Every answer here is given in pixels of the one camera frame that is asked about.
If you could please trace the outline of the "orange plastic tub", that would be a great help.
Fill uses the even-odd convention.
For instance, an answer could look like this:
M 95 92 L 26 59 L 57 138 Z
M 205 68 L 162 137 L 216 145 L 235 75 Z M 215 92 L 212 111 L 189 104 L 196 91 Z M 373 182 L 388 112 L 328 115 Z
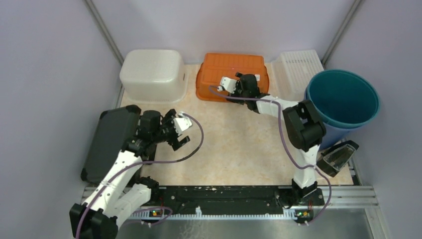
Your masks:
M 264 58 L 258 55 L 207 53 L 196 77 L 196 95 L 200 100 L 226 102 L 209 90 L 209 86 L 220 84 L 222 77 L 237 80 L 235 73 L 259 75 L 258 87 L 268 93 L 270 80 Z

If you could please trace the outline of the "white perforated basket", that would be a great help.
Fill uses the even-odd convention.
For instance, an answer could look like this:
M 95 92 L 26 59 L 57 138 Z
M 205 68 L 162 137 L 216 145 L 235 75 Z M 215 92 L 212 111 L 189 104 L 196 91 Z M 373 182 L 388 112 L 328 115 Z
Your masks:
M 282 52 L 270 65 L 279 96 L 288 101 L 303 100 L 312 77 L 324 70 L 313 49 Z

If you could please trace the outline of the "translucent white plastic tub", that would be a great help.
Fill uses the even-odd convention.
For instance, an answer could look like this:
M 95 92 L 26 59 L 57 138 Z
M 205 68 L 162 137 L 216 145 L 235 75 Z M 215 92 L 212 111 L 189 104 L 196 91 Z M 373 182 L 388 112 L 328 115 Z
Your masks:
M 187 93 L 185 64 L 176 50 L 132 50 L 125 57 L 119 78 L 127 98 L 138 104 L 173 104 Z

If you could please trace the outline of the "teal bucket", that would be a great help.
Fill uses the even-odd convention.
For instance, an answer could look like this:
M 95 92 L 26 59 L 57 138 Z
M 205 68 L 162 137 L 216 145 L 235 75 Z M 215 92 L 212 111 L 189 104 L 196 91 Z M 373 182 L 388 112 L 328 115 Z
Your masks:
M 352 129 L 371 122 L 381 101 L 375 88 L 361 76 L 346 70 L 324 70 L 314 75 L 305 89 L 323 121 L 333 127 Z

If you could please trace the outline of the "blue bucket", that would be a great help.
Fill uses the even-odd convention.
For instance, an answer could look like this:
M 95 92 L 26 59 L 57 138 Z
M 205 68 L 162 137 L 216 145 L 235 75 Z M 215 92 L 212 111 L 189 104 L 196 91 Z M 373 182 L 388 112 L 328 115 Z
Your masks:
M 322 143 L 320 145 L 320 150 L 328 149 L 335 145 L 337 142 L 345 138 L 347 134 L 351 132 L 350 129 L 333 127 L 329 124 L 324 123 L 326 134 L 322 138 Z

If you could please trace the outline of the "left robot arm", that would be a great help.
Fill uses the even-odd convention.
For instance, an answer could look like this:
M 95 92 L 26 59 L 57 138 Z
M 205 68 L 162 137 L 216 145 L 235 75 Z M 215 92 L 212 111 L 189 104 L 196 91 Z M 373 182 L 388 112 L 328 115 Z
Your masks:
M 88 165 L 81 177 L 98 176 L 98 186 L 82 203 L 69 212 L 73 237 L 76 239 L 114 239 L 121 226 L 142 205 L 159 201 L 158 183 L 146 177 L 125 187 L 143 165 L 155 164 L 154 155 L 160 143 L 178 150 L 189 142 L 183 136 L 197 120 L 184 112 L 169 110 L 165 115 L 154 110 L 142 111 L 135 105 L 101 114 Z

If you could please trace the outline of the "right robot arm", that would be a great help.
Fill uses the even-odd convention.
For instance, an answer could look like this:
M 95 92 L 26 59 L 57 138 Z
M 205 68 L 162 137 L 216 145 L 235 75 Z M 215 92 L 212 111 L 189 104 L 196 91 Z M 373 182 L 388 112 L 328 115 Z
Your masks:
M 291 145 L 298 150 L 294 158 L 288 153 L 296 167 L 292 179 L 292 199 L 298 205 L 305 205 L 317 189 L 317 152 L 326 134 L 326 128 L 314 104 L 310 100 L 287 101 L 263 93 L 254 74 L 235 73 L 234 80 L 221 80 L 222 87 L 229 93 L 230 101 L 245 104 L 253 112 L 277 118 L 279 128 L 285 129 Z

